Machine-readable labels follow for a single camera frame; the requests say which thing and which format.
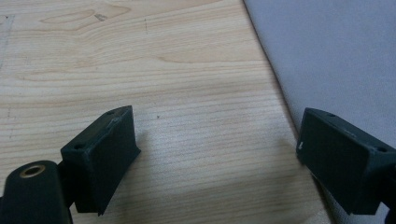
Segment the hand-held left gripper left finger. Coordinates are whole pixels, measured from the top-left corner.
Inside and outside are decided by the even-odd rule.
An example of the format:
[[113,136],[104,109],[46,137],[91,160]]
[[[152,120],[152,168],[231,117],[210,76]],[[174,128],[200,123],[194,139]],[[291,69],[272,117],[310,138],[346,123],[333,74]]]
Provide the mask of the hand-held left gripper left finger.
[[66,144],[61,154],[77,210],[102,215],[139,153],[129,105],[107,111]]

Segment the grey pants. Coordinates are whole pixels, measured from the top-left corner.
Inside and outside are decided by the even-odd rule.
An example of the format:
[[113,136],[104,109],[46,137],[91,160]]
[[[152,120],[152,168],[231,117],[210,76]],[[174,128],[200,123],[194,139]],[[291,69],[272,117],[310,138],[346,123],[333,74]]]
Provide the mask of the grey pants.
[[396,147],[396,0],[244,0],[294,123],[314,107]]

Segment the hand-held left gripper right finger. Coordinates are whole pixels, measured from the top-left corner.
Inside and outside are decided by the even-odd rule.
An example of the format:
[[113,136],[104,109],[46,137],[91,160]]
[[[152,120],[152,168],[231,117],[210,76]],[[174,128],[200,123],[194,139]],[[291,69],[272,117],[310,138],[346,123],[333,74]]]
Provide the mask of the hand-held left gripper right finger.
[[347,214],[396,212],[396,149],[340,117],[307,108],[297,158]]

